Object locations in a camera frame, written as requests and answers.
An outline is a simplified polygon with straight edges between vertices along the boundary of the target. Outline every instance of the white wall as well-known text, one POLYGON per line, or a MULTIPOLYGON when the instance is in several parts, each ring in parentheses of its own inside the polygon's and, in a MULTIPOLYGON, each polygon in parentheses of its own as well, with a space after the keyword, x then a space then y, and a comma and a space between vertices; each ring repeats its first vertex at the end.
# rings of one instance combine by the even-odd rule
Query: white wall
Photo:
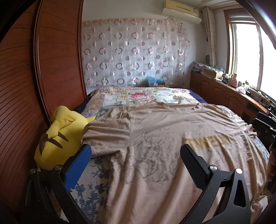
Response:
MULTIPOLYGON (((83 21, 106 18, 166 18, 161 16, 164 0, 84 0, 83 21)), ((205 62, 206 34, 201 25, 183 23, 190 40, 189 55, 185 61, 185 85, 189 87, 192 62, 205 62)))
POLYGON ((227 30, 223 9, 213 11, 216 26, 217 64, 226 69, 227 65, 227 30))

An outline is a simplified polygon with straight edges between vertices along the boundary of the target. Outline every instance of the window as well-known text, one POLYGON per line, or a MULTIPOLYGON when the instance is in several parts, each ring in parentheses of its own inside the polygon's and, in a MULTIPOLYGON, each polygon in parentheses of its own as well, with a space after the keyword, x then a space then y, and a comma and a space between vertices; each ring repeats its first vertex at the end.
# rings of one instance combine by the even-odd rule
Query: window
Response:
POLYGON ((272 99, 276 99, 276 50, 270 39, 244 9, 224 10, 228 58, 226 72, 272 99))

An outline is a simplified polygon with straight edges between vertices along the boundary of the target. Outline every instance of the wall-mounted air conditioner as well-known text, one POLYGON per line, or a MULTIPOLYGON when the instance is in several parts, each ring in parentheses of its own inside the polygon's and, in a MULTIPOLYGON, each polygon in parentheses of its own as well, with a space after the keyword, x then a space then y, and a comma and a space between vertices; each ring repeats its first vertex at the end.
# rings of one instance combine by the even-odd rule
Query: wall-mounted air conditioner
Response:
POLYGON ((178 20, 186 21, 192 24, 200 24, 201 18, 197 9, 171 0, 164 1, 162 15, 173 17, 178 20))

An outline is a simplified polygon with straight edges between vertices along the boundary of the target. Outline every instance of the plush toy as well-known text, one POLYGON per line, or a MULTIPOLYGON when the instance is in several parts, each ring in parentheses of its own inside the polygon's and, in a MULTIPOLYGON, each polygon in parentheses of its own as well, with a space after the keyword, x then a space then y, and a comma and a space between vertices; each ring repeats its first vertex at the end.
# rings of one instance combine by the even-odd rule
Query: plush toy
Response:
POLYGON ((54 166, 63 165, 75 155, 80 147, 80 139, 84 127, 95 117, 85 118, 81 114, 69 110, 65 106, 55 109, 51 117, 51 126, 39 140, 34 159, 38 166, 52 170, 54 166))

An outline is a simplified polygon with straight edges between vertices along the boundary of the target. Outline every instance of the silver bolt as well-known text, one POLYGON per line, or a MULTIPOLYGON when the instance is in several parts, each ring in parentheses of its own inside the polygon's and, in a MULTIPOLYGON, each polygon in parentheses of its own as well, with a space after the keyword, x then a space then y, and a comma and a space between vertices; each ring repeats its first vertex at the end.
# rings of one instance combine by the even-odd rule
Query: silver bolt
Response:
POLYGON ((61 170, 61 168, 62 168, 61 165, 56 165, 54 169, 55 169, 56 171, 59 171, 59 170, 61 170))
POLYGON ((211 165, 210 166, 210 169, 213 170, 213 171, 216 171, 217 170, 217 167, 215 165, 211 165))
POLYGON ((242 174, 242 170, 241 170, 240 168, 237 168, 237 169, 236 169, 236 172, 237 172, 238 174, 242 174))
POLYGON ((34 173, 35 173, 35 171, 36 171, 36 169, 35 169, 35 168, 30 169, 30 174, 34 174, 34 173))

